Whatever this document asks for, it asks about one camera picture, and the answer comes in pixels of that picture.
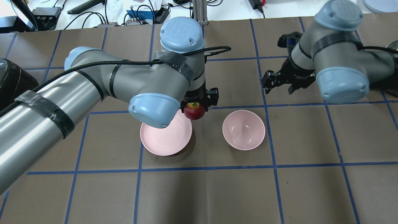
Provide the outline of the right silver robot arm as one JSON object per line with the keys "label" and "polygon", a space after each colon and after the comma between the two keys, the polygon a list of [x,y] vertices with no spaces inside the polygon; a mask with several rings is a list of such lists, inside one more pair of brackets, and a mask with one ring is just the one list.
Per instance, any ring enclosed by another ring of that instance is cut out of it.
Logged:
{"label": "right silver robot arm", "polygon": [[265,93],[289,85],[292,94],[314,82],[333,104],[358,101],[371,90],[397,93],[397,50],[364,46],[354,34],[362,19],[354,3],[330,0],[303,34],[282,35],[277,45],[287,48],[288,57],[279,71],[265,72]]}

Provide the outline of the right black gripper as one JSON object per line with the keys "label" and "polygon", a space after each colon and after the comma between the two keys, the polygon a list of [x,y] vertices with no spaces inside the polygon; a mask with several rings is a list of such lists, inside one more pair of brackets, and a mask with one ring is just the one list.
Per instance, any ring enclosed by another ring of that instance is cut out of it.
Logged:
{"label": "right black gripper", "polygon": [[277,72],[267,70],[261,81],[261,86],[265,94],[269,94],[273,88],[289,84],[288,93],[291,95],[300,88],[308,88],[316,80],[314,69],[306,69],[298,66],[293,60],[293,51],[295,47],[299,47],[299,41],[303,36],[302,33],[292,32],[283,34],[277,41],[277,46],[286,48],[288,57]]}

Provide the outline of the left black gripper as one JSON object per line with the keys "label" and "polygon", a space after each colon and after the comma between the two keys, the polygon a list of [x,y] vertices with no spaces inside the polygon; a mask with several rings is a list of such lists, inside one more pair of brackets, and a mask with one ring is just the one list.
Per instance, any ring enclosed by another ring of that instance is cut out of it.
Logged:
{"label": "left black gripper", "polygon": [[205,112],[208,112],[209,108],[218,104],[218,99],[219,89],[216,87],[207,89],[206,81],[203,81],[200,87],[195,87],[193,90],[188,90],[185,93],[180,103],[180,110],[184,113],[184,108],[188,103],[199,103],[205,108]]}

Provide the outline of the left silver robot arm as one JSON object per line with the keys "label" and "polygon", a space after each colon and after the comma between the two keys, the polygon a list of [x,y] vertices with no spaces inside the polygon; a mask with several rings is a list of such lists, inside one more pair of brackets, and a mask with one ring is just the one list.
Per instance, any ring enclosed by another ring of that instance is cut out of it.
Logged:
{"label": "left silver robot arm", "polygon": [[187,103],[216,106],[218,88],[205,85],[206,57],[231,48],[205,47],[202,26],[188,17],[164,23],[160,42],[163,51],[147,62],[77,47],[64,72],[1,111],[1,195],[108,96],[129,103],[128,112],[154,128],[169,126]]}

